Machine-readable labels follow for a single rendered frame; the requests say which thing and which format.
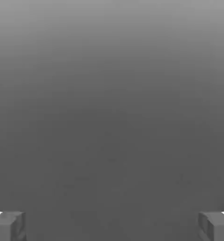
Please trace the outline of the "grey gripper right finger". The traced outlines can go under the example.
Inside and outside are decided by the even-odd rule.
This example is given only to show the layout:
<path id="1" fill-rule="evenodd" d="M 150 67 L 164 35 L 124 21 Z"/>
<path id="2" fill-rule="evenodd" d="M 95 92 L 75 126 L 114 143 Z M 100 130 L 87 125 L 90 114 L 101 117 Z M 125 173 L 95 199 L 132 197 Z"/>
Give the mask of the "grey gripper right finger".
<path id="1" fill-rule="evenodd" d="M 224 211 L 198 214 L 201 241 L 224 241 Z"/>

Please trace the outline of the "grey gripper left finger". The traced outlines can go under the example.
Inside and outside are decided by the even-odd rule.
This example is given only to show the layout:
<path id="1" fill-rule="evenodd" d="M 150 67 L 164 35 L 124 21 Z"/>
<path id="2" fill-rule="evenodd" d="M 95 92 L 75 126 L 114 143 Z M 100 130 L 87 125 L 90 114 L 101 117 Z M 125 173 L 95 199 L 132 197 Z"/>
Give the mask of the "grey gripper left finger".
<path id="1" fill-rule="evenodd" d="M 26 213 L 0 211 L 0 241 L 26 241 Z"/>

